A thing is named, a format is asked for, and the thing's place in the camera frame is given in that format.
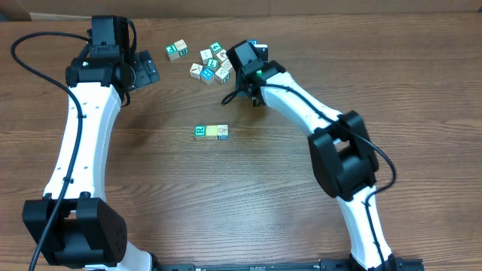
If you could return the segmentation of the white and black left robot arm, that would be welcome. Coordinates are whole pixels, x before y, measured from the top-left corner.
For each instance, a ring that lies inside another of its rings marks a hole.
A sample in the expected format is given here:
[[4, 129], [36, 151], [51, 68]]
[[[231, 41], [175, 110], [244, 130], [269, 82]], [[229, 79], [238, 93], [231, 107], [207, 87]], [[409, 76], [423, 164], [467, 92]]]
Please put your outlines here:
[[105, 164], [117, 114], [129, 92], [159, 81], [148, 51], [79, 56], [66, 69], [69, 112], [56, 169], [22, 219], [39, 256], [87, 270], [158, 270], [157, 258], [129, 242], [126, 221], [106, 202]]

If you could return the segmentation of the green R wooden block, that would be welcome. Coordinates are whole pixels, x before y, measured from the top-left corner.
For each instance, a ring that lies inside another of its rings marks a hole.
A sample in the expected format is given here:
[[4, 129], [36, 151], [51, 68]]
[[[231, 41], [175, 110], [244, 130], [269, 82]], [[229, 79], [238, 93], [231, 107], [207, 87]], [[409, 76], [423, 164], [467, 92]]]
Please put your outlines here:
[[194, 136], [195, 139], [206, 139], [206, 125], [196, 125]]

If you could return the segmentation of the yellow G wooden block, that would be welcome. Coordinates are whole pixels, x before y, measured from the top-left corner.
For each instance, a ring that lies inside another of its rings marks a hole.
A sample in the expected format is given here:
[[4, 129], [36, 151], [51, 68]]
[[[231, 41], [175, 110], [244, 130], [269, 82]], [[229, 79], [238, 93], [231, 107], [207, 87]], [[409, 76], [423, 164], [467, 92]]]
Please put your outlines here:
[[218, 138], [218, 126], [208, 125], [206, 127], [206, 138], [207, 139], [217, 139]]

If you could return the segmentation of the white block blue side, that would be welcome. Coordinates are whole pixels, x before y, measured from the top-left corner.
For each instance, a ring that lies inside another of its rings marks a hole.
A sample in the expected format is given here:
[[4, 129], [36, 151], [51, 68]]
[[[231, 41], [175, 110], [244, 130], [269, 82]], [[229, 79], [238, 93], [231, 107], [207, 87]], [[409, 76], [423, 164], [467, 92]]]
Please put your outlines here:
[[217, 125], [218, 139], [229, 139], [229, 128], [226, 124]]

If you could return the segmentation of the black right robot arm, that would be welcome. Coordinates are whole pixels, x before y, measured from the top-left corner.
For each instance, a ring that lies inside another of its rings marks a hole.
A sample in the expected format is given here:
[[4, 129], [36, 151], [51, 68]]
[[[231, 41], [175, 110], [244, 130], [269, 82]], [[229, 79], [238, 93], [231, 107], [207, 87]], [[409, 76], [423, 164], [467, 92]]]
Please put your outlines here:
[[378, 156], [361, 116], [329, 108], [298, 85], [279, 63], [238, 65], [236, 88], [292, 121], [307, 137], [313, 173], [338, 201], [351, 241], [351, 258], [363, 270], [388, 270], [392, 250], [377, 212]]

